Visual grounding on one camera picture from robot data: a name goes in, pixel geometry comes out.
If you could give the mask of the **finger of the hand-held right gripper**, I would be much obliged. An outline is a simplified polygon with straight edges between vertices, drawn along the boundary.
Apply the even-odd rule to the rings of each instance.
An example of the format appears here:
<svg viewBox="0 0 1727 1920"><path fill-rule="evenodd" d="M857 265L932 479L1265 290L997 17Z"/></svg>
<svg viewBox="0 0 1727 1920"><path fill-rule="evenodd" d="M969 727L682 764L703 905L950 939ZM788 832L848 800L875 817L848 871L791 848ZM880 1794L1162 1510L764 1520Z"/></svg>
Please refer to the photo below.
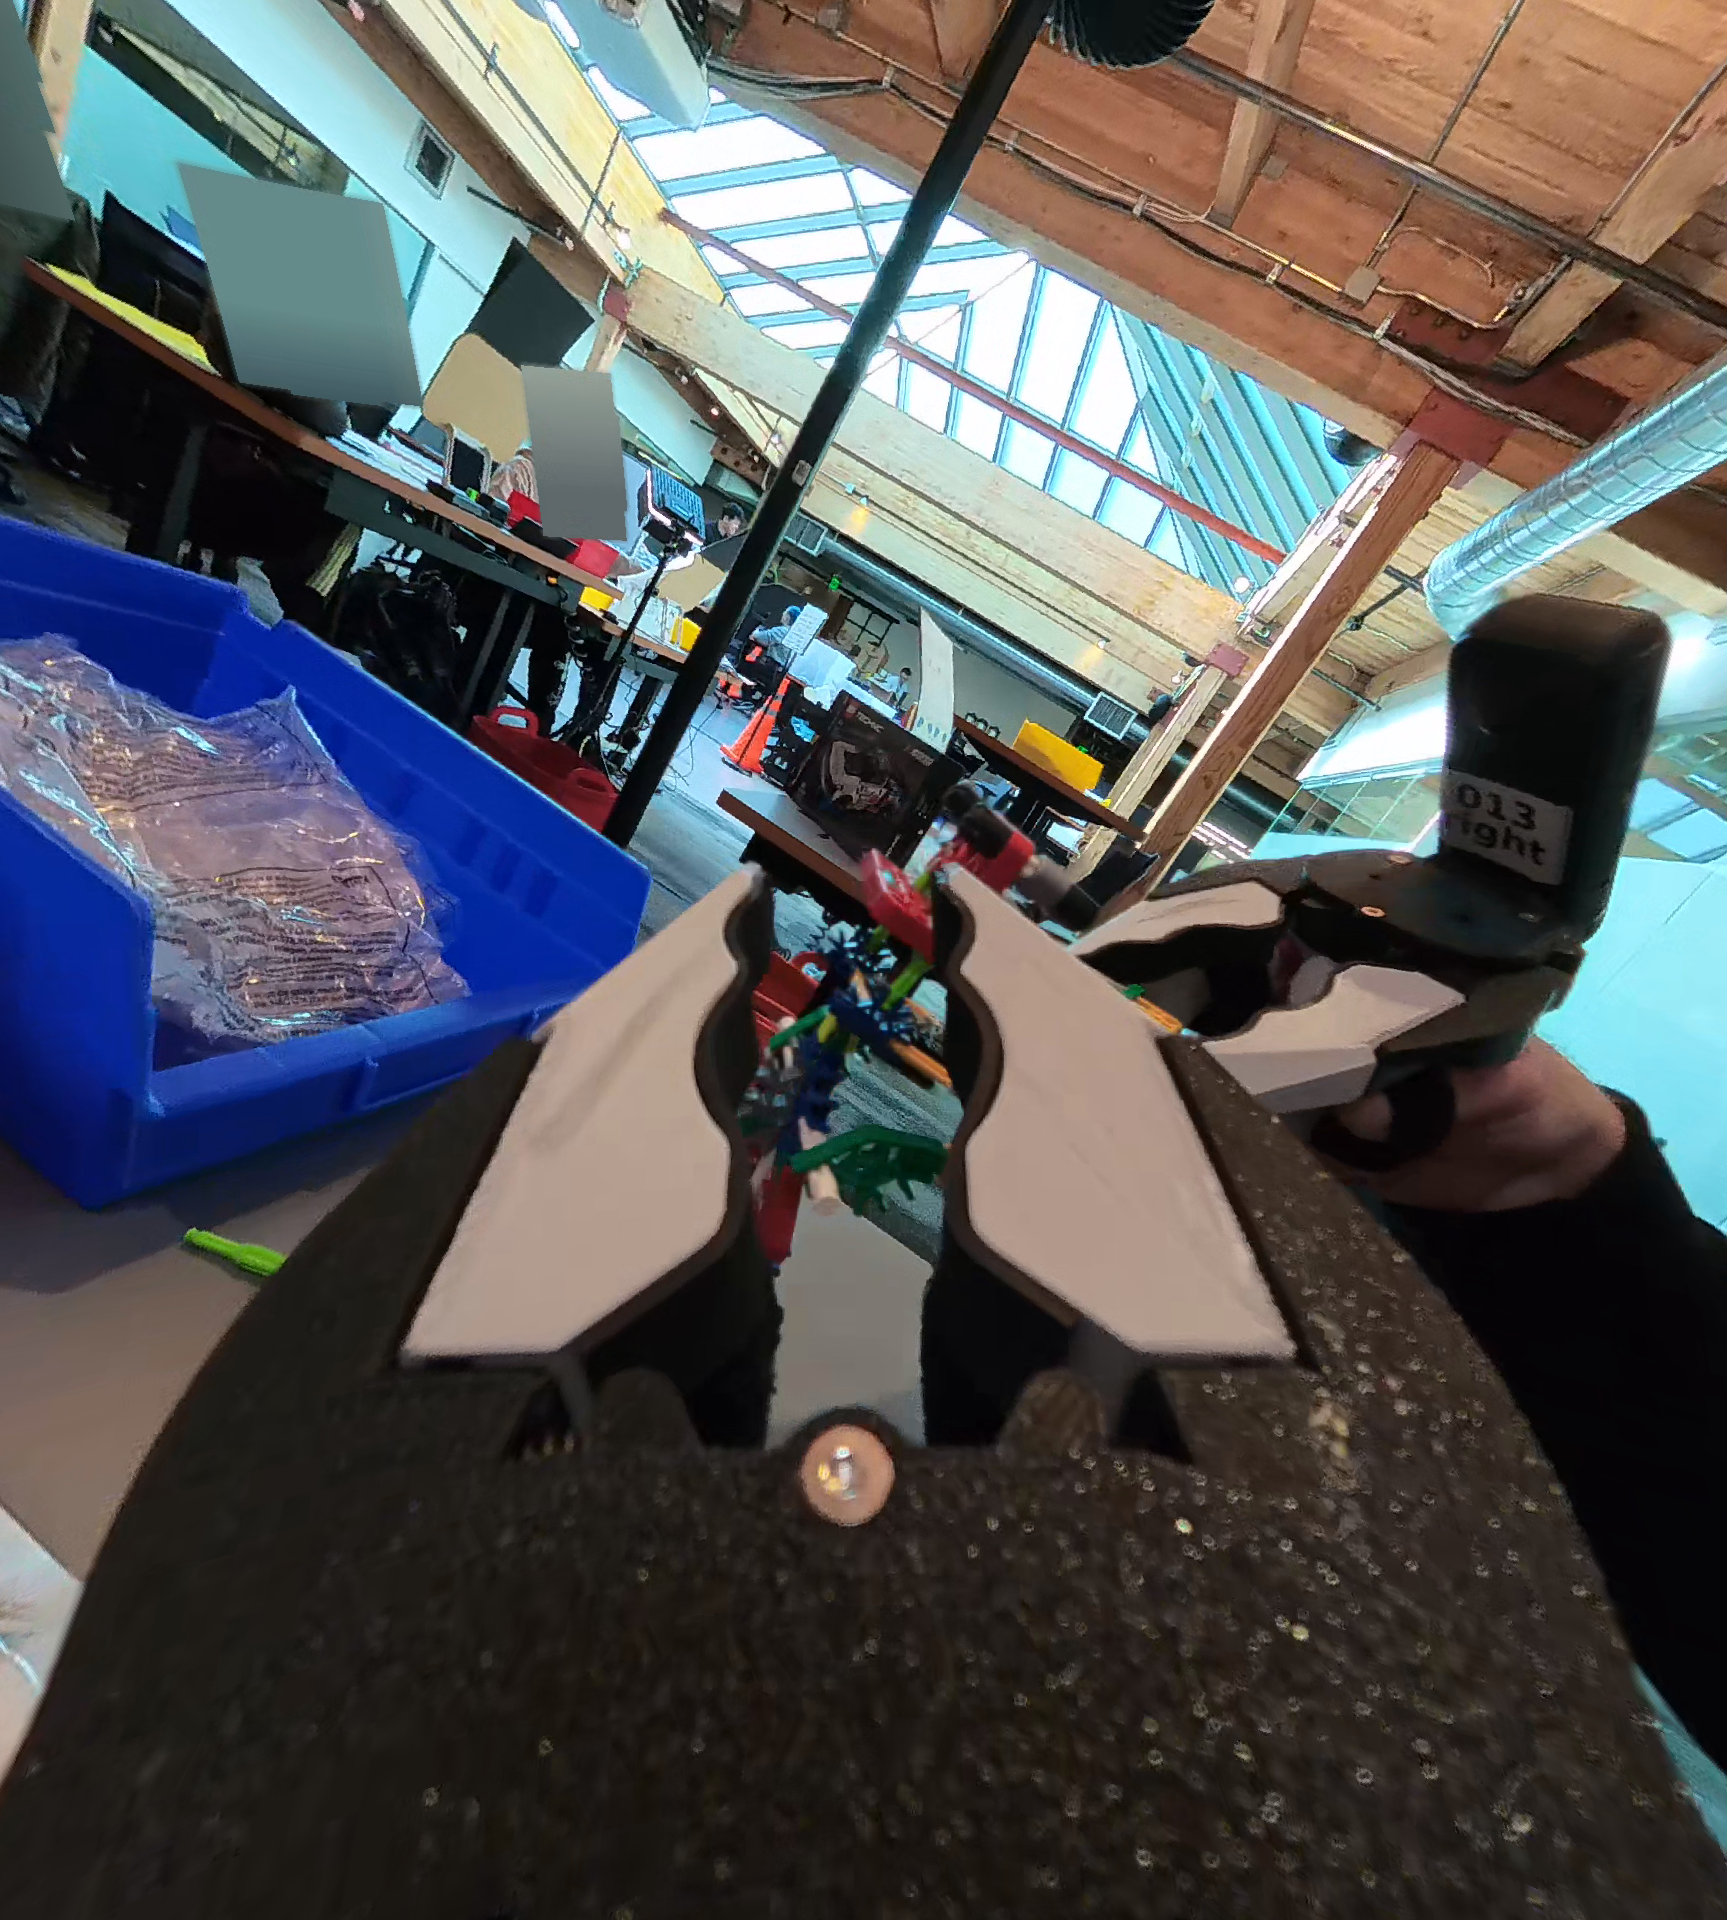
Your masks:
<svg viewBox="0 0 1727 1920"><path fill-rule="evenodd" d="M1386 1042L1464 1002L1456 986L1398 967L1329 970L1301 1002L1278 999L1256 967L1194 972L1203 1050L1278 1118L1358 1100L1375 1079Z"/></svg>
<svg viewBox="0 0 1727 1920"><path fill-rule="evenodd" d="M1141 901L1074 939L1070 957L1179 1031L1223 1040L1277 1002L1282 936L1285 901L1241 880Z"/></svg>

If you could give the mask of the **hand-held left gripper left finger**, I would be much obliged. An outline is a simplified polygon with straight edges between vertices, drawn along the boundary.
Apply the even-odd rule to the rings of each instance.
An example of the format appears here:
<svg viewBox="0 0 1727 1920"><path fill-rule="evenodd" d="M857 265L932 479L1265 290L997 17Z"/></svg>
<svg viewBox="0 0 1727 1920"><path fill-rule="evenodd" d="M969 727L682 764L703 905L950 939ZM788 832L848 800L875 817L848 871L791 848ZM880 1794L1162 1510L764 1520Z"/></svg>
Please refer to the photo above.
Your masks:
<svg viewBox="0 0 1727 1920"><path fill-rule="evenodd" d="M402 1338L402 1374L533 1374L577 1429L654 1370L712 1448L764 1448L777 1268L739 1105L774 889L738 866L563 1008Z"/></svg>

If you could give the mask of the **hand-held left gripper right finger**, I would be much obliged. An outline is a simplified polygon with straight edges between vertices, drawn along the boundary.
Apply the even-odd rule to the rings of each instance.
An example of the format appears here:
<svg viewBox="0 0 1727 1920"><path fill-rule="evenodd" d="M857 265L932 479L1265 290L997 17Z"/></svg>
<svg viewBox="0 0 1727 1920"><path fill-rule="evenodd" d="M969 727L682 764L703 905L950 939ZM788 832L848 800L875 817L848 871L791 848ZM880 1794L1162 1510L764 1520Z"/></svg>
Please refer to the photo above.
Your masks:
<svg viewBox="0 0 1727 1920"><path fill-rule="evenodd" d="M928 1446L995 1446L1044 1370L1074 1370L1116 1435L1159 1370L1297 1367L1169 1035L977 876L950 871L932 909L961 1124L928 1283Z"/></svg>

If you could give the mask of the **person's right forearm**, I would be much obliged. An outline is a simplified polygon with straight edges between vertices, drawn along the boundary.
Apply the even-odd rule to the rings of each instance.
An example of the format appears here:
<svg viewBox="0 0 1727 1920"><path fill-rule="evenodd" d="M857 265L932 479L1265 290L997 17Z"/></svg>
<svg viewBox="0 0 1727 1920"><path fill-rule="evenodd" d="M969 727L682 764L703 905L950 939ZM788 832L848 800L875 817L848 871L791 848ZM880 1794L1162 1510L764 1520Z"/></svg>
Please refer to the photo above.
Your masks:
<svg viewBox="0 0 1727 1920"><path fill-rule="evenodd" d="M1727 1235L1619 1113L1619 1157L1576 1197L1386 1216L1536 1432L1636 1667L1727 1775Z"/></svg>

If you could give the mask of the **person's right hand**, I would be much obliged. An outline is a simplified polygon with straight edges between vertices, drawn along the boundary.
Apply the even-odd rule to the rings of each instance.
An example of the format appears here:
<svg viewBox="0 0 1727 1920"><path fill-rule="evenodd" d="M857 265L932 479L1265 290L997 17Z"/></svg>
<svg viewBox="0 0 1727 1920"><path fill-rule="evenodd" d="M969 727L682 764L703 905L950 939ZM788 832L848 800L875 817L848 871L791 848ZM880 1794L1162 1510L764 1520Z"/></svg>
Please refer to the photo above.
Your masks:
<svg viewBox="0 0 1727 1920"><path fill-rule="evenodd" d="M1333 1173L1395 1206L1495 1213L1581 1197L1625 1149L1625 1106L1565 1054L1531 1040L1501 1068L1456 1068L1453 1127L1402 1167Z"/></svg>

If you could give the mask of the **red yellow connector toy assembly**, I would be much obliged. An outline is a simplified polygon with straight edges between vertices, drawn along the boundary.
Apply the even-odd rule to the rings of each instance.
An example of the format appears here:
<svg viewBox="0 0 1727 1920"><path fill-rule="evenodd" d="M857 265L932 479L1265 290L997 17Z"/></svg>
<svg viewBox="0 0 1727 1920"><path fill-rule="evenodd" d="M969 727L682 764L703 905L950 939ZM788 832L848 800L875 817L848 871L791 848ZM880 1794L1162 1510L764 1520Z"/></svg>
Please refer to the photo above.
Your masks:
<svg viewBox="0 0 1727 1920"><path fill-rule="evenodd" d="M756 1249L771 1268L794 1258L798 1216L810 1204L815 1213L845 1213L845 1186L831 1165L798 1167L794 1157L766 1154L755 1176L755 1232Z"/></svg>

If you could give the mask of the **green connector toy assembly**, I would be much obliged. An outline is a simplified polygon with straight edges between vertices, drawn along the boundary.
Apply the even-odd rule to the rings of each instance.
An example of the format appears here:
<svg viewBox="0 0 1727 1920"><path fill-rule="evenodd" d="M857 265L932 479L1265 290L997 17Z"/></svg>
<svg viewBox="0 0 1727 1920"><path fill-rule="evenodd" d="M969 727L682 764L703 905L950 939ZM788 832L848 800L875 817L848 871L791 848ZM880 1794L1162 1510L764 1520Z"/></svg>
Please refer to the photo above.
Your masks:
<svg viewBox="0 0 1727 1920"><path fill-rule="evenodd" d="M867 848L862 856L872 924L899 948L911 948L933 970L938 889L948 874L977 876L1002 895L1026 901L1038 920L1064 930L1090 930L1098 902L1086 892L1069 866L1048 858L1038 844L972 784L948 789L941 803L948 835L924 866L906 874L895 858ZM885 1195L915 1197L933 1186L948 1165L948 1145L891 1124L848 1124L834 1113L834 1132L822 1135L783 1113L783 1100L764 1084L760 1068L748 1091L745 1135L755 1148L755 1167L766 1157L794 1157L798 1167L831 1165L851 1212L877 1212Z"/></svg>

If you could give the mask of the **black grey connector toy assembly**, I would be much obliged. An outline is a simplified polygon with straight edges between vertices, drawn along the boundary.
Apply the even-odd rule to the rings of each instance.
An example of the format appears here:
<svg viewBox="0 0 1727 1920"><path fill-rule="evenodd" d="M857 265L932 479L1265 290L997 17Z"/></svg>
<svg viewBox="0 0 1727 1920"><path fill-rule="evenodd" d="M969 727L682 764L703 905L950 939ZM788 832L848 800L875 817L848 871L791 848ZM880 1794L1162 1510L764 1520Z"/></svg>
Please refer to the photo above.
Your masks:
<svg viewBox="0 0 1727 1920"><path fill-rule="evenodd" d="M880 1068L920 1091L948 1091L941 1016L919 1002L928 961L885 930L834 928L816 948L774 954L755 990L760 1076L783 1113L834 1132L857 1068Z"/></svg>

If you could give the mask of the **black printed cardboard box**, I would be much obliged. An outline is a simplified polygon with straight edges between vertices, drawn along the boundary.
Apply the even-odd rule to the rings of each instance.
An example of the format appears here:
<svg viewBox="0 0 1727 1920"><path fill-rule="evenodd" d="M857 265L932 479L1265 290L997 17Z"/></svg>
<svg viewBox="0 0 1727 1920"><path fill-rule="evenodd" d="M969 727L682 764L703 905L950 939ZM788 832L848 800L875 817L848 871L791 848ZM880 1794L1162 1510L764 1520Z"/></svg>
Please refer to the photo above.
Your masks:
<svg viewBox="0 0 1727 1920"><path fill-rule="evenodd" d="M788 795L851 856L875 848L905 864L961 780L969 770L959 760L853 691L837 691Z"/></svg>

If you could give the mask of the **red plastic crate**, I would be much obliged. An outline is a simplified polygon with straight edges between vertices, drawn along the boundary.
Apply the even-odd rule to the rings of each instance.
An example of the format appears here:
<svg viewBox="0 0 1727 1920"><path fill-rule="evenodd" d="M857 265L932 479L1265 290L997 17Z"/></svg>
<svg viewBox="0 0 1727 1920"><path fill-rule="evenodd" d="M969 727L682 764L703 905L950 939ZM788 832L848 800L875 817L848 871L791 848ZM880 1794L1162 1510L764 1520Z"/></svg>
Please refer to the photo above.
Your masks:
<svg viewBox="0 0 1727 1920"><path fill-rule="evenodd" d="M542 731L526 707L496 707L474 718L474 738L514 776L526 780L591 831L605 831L615 784L600 760L591 760Z"/></svg>

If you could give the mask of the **clear plastic bag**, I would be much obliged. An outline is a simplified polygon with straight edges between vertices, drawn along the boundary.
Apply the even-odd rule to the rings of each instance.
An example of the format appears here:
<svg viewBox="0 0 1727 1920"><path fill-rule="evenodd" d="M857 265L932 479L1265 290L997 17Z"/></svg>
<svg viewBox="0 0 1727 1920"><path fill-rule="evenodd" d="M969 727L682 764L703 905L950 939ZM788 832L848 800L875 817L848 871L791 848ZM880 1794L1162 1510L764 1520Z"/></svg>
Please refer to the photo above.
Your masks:
<svg viewBox="0 0 1727 1920"><path fill-rule="evenodd" d="M164 1068L468 997L452 895L295 689L197 718L64 637L7 640L0 789L147 901Z"/></svg>

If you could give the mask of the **small blue plastic bin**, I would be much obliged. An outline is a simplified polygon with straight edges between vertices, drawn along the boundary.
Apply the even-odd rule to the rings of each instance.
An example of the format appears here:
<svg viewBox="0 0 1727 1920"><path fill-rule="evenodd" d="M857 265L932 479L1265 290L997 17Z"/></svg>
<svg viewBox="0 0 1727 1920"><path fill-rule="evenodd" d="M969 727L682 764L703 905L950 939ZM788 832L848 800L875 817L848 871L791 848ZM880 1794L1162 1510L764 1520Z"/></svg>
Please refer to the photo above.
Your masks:
<svg viewBox="0 0 1727 1920"><path fill-rule="evenodd" d="M634 954L642 864L241 589L0 516L0 640L28 637L182 712L297 691L455 901L447 957L468 984L429 1013L157 1068L146 901L0 789L0 1137L84 1206L431 1094Z"/></svg>

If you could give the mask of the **black pole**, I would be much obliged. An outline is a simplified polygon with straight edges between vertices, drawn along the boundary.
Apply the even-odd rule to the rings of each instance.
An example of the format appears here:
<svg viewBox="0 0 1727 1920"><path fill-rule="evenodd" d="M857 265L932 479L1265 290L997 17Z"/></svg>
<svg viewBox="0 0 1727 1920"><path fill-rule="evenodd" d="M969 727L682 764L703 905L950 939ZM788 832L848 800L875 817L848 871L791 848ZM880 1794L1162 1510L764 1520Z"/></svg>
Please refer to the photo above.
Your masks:
<svg viewBox="0 0 1727 1920"><path fill-rule="evenodd" d="M964 98L941 134L941 148L932 158L905 218L899 241L877 271L867 301L862 303L857 318L848 329L848 340L831 363L826 379L822 381L798 439L791 440L777 483L760 497L755 527L739 545L722 589L717 593L712 610L706 613L703 631L694 642L688 661L670 686L649 737L642 738L631 776L610 810L602 826L612 846L631 846L635 831L670 771L673 756L682 746L682 731L698 718L710 683L738 640L738 630L788 534L788 522L805 502L841 422L848 417L865 375L872 371L875 350L889 340L891 325L905 303L905 293L924 265L932 244L944 218L954 209L954 202L972 175L988 131L997 120L1031 48L1038 44L1051 3L1010 3L988 49L981 53Z"/></svg>

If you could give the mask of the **wooden support post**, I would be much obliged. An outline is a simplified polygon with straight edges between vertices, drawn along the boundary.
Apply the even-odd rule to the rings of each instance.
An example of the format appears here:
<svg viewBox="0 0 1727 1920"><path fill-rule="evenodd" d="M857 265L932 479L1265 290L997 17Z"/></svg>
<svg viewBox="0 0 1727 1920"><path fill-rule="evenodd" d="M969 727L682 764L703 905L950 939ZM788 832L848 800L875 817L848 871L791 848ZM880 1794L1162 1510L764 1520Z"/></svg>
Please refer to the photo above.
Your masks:
<svg viewBox="0 0 1727 1920"><path fill-rule="evenodd" d="M1402 538L1431 516L1459 468L1459 454L1431 440L1408 440L1398 459L1388 463L1382 487L1358 513L1348 534L1337 545L1325 573L1297 605L1259 666L1244 676L1231 707L1192 756L1186 780L1179 780L1165 795L1144 832L1151 866L1111 901L1109 916L1141 902L1165 880L1176 856L1225 795L1259 741L1272 731L1288 695L1305 686L1343 619L1355 610L1364 593L1370 593Z"/></svg>

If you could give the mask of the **silver ventilation duct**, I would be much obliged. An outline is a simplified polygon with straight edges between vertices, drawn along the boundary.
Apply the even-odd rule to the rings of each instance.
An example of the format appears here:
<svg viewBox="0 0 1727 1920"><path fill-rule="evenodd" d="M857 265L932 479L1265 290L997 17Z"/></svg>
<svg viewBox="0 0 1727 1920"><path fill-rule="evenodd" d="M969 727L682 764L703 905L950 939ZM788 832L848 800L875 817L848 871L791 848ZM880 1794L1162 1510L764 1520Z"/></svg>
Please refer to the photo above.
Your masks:
<svg viewBox="0 0 1727 1920"><path fill-rule="evenodd" d="M1424 599L1450 640L1524 573L1727 465L1727 350L1549 483L1442 547Z"/></svg>

